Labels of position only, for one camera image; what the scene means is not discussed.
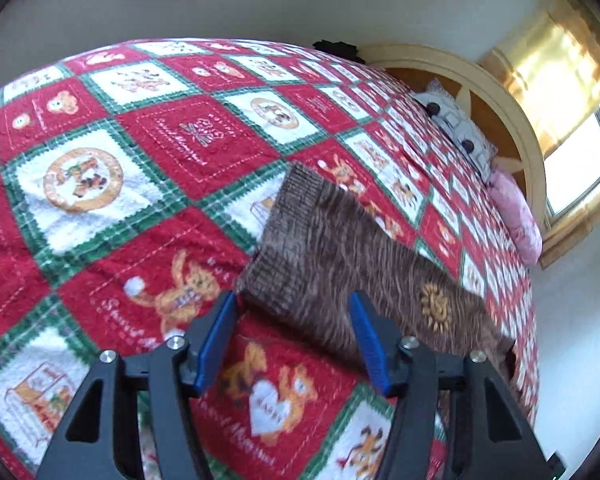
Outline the black cloth beside bed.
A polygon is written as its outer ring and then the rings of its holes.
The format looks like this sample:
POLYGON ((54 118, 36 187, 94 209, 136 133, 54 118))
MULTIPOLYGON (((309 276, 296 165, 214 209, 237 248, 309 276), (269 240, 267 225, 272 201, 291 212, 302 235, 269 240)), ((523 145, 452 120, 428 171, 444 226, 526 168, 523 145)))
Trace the black cloth beside bed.
POLYGON ((314 44, 312 44, 312 47, 317 51, 334 56, 335 58, 342 58, 343 60, 361 65, 366 64, 366 62, 358 55, 358 47, 354 44, 322 39, 315 41, 314 44))

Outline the yellow centre curtain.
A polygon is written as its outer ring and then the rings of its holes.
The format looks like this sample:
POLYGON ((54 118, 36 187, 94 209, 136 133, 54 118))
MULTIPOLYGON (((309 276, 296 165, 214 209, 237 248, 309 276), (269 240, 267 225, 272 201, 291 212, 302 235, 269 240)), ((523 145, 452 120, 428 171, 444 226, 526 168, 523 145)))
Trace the yellow centre curtain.
POLYGON ((600 106, 600 21, 581 0, 543 0, 479 64, 524 110, 548 157, 600 106))

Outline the red patchwork bedspread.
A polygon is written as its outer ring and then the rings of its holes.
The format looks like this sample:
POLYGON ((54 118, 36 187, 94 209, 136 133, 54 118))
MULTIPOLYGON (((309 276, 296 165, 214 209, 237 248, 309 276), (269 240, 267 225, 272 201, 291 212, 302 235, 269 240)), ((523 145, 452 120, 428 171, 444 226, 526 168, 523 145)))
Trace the red patchwork bedspread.
POLYGON ((122 42, 0 89, 0 466, 30 479, 91 362, 232 286, 288 166, 358 198, 486 302, 536 412, 527 269, 474 168, 396 78, 291 44, 122 42))

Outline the cream wooden headboard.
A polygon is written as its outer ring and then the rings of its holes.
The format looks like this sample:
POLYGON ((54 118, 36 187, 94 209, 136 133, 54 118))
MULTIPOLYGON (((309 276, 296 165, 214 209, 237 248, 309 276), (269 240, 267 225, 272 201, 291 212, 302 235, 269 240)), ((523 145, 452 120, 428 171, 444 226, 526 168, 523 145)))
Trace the cream wooden headboard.
POLYGON ((422 92, 437 79, 498 152, 541 231, 547 229, 546 177, 540 144, 517 101, 494 76, 461 56, 421 44, 371 44, 358 49, 368 65, 388 70, 422 92))

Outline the pink pillow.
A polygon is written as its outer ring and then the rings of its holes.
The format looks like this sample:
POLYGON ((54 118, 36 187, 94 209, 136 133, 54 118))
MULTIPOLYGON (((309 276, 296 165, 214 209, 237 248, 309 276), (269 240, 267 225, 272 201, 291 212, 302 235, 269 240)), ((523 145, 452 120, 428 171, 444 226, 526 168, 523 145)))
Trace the pink pillow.
POLYGON ((516 181, 500 166, 493 166, 488 180, 488 192, 522 263, 535 266, 542 254, 542 235, 516 181))

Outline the centre window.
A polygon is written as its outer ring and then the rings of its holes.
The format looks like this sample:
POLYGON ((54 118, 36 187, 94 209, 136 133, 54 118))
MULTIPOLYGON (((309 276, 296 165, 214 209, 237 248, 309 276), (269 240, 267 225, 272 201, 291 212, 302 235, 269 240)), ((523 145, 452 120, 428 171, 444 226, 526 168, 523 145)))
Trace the centre window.
POLYGON ((600 106, 545 161, 550 221, 576 208, 600 184, 600 106))

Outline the brown knit sweater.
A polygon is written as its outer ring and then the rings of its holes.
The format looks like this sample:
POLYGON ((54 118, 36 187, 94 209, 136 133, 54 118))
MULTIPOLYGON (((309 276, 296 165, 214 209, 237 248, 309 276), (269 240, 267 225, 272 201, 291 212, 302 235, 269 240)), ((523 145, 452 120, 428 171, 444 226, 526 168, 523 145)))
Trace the brown knit sweater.
POLYGON ((482 350, 506 385, 514 383, 513 339, 495 326, 484 301, 390 238, 351 193, 298 162, 286 173, 236 290, 354 364, 362 358, 348 302, 362 290, 402 334, 441 352, 482 350))

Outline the grey patterned pillow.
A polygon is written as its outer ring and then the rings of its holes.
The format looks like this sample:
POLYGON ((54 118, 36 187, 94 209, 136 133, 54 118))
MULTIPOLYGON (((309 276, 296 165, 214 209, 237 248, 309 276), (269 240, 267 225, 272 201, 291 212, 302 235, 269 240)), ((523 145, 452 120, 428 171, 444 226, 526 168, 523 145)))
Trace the grey patterned pillow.
POLYGON ((414 92, 412 97, 460 150, 480 179, 488 182, 496 147, 460 107, 454 96, 442 87, 440 81, 433 79, 424 92, 414 92))

